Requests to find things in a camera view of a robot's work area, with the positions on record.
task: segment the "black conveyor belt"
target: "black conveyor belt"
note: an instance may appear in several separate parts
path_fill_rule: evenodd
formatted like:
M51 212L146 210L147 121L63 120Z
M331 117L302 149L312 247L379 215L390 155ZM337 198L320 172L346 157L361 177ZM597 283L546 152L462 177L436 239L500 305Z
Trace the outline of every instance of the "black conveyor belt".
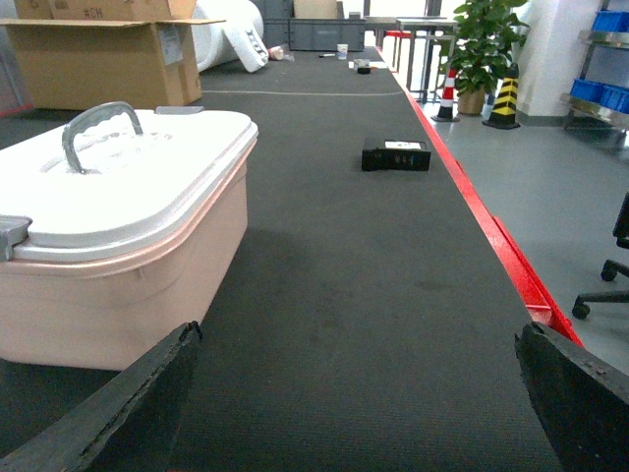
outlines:
M438 156L361 171L367 135L427 139L391 74L304 52L201 83L259 139L172 469L561 470L514 351L530 317ZM0 148L42 114L0 120ZM0 361L0 456L112 375Z

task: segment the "gray handle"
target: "gray handle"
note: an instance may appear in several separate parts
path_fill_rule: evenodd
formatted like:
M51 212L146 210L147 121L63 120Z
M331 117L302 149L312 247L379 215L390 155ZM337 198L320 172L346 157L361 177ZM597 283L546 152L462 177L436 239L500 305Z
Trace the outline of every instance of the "gray handle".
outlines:
M110 103L103 103L102 105L94 106L93 108L84 111L66 125L63 130L63 137L61 140L63 150L66 153L66 159L68 159L70 167L75 169L80 174L86 173L86 170L81 166L81 162L77 156L77 151L75 150L75 137L80 133L85 132L92 126L96 126L103 121L107 121L114 116L122 114L127 114L129 118L131 118L131 123L134 125L136 135L141 135L143 131L138 115L133 107L124 101L112 101Z
M13 247L26 241L31 223L29 218L0 214L0 263L13 258Z

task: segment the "chair wheel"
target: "chair wheel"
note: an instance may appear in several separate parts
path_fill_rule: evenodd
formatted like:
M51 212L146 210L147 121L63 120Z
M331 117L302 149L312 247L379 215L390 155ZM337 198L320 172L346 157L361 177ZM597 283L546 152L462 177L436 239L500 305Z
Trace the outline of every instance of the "chair wheel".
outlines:
M605 282L610 282L611 280L616 278L617 274L618 274L618 271L614 270L613 268L604 268L600 272L600 278L602 278Z
M590 307L584 303L581 303L581 304L575 303L574 307L572 307L572 316L576 318L577 320L584 320L585 318L588 317L589 314L590 314Z

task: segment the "plant pot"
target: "plant pot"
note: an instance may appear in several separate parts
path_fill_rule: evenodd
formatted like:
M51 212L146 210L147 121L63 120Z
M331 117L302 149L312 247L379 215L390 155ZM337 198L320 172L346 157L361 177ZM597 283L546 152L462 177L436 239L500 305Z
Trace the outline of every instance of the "plant pot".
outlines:
M480 115L485 105L485 90L466 92L459 95L458 111L464 115Z

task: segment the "brown cardboard box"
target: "brown cardboard box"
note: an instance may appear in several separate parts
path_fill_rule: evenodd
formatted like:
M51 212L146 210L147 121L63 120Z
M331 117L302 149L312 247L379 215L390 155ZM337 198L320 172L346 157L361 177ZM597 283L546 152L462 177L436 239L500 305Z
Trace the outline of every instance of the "brown cardboard box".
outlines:
M52 20L48 0L15 0L18 18L30 20Z
M196 0L39 0L49 2L55 20L163 22L186 20Z
M336 20L336 0L295 0L295 18Z
M193 24L1 20L37 108L85 110L108 101L135 108L200 98Z

